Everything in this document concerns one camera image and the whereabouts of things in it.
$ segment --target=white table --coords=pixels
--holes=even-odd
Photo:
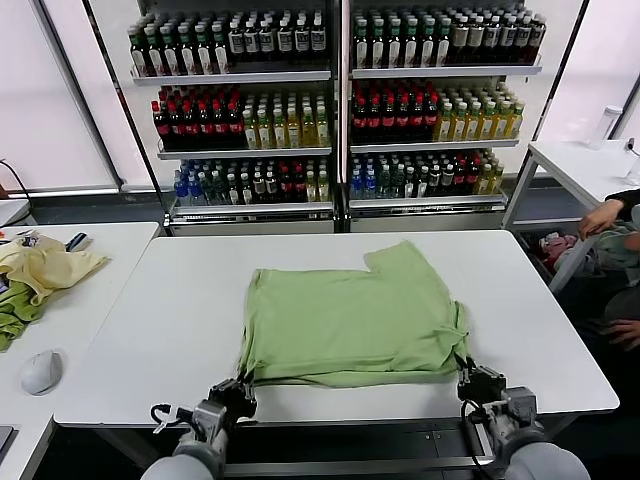
[[[55,421],[152,426],[156,403],[194,406],[212,385],[235,376],[256,268],[365,269],[364,253],[403,239],[466,305],[472,355],[506,374],[510,386],[529,387],[540,413],[617,408],[616,394],[509,232],[192,237],[151,242],[65,389]],[[453,377],[440,384],[256,390],[263,422],[460,414]]]
[[[45,305],[43,317],[0,353],[0,425],[18,430],[0,462],[3,480],[24,480],[35,473],[53,432],[56,403],[147,245],[160,231],[159,225],[151,222],[35,228],[63,243],[84,232],[93,239],[87,250],[104,254],[110,261],[72,289],[56,292]],[[2,231],[11,238],[25,229],[9,227]],[[19,372],[29,358],[47,349],[61,352],[64,375],[49,394],[33,397],[22,391]]]
[[[19,220],[29,211],[29,201],[22,198],[0,200],[0,226]],[[36,221],[28,215],[16,225],[36,225]]]
[[[625,143],[621,140],[607,141],[600,150],[587,148],[581,142],[530,143],[530,155],[527,155],[521,170],[502,220],[502,228],[509,230],[513,227],[518,209],[538,166],[543,167],[590,210],[613,193],[637,188],[625,181],[627,172],[638,160],[633,153],[625,151]],[[557,293],[564,288],[596,240],[597,236],[592,236],[576,244],[551,280],[549,288],[552,292]]]

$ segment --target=display refrigerator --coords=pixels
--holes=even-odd
[[[175,235],[497,228],[566,63],[542,0],[84,5]]]

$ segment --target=yellow cloth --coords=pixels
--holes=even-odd
[[[55,290],[73,287],[98,268],[107,257],[90,252],[66,252],[64,244],[38,235],[33,247],[23,238],[0,246],[0,274],[29,285],[35,292],[32,305],[40,305]]]

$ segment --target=green cloth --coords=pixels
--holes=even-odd
[[[40,307],[31,304],[34,295],[29,285],[15,280],[9,280],[9,290],[0,294],[0,351],[40,316]]]
[[[257,270],[239,373],[260,384],[417,383],[467,356],[462,304],[404,241],[365,255],[370,271]]]

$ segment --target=computer mouse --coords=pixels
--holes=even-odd
[[[22,389],[31,395],[48,393],[62,378],[60,354],[46,350],[34,357],[22,368]]]

